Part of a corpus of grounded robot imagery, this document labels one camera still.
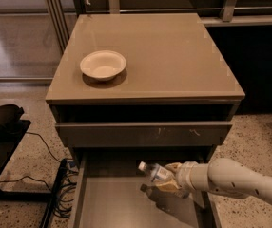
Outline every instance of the bowl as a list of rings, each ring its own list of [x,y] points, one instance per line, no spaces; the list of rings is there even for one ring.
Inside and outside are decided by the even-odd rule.
[[[80,63],[81,71],[88,77],[98,81],[111,80],[125,68],[125,57],[111,50],[90,53]]]

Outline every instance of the speckled floor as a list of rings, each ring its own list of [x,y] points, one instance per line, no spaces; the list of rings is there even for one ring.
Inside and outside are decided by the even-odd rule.
[[[54,49],[54,52],[51,53],[53,56],[50,54],[51,68],[54,67],[53,62],[59,60],[57,53]],[[34,73],[44,72],[40,70],[35,69]],[[48,85],[0,84],[0,105],[16,104],[23,107],[25,114],[22,119],[32,122],[29,131],[41,134],[54,156],[61,160],[64,157],[69,158],[70,155],[56,134],[55,121],[49,106],[45,103],[48,87]],[[254,171],[272,176],[272,115],[235,116],[232,123],[233,128],[224,144],[217,148],[213,159],[232,158]],[[3,171],[0,181],[17,180],[25,175],[30,175],[38,180],[46,181],[51,186],[57,169],[58,162],[50,156],[41,140],[27,134]],[[0,187],[3,190],[14,191],[41,192],[46,190],[44,184],[33,180],[0,183]],[[215,202],[221,225],[224,228],[272,227],[272,206],[259,199],[249,197],[239,200],[214,195],[211,195],[210,198]],[[0,227],[38,227],[44,209],[45,204],[42,203],[0,201]],[[68,227],[68,220],[53,217],[50,227]]]

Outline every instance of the floor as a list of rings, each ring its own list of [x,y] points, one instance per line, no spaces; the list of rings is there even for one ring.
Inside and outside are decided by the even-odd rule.
[[[69,30],[75,16],[67,17]],[[49,18],[45,15],[0,15],[0,76],[52,76],[60,52]],[[31,120],[29,131],[42,135],[53,155],[69,158],[54,129],[55,121],[45,102],[49,85],[0,84],[0,105],[16,104],[24,108],[23,119]],[[235,116],[233,127],[213,159],[231,158],[254,171],[272,176],[272,114]],[[30,175],[53,184],[58,168],[37,136],[26,135],[20,142],[0,181],[17,180]],[[45,191],[42,183],[22,180],[0,183],[4,190]],[[256,198],[243,200],[211,195],[222,227],[272,227],[272,206]],[[0,202],[0,227],[38,227],[45,204]],[[53,217],[50,227],[68,227],[68,219]]]

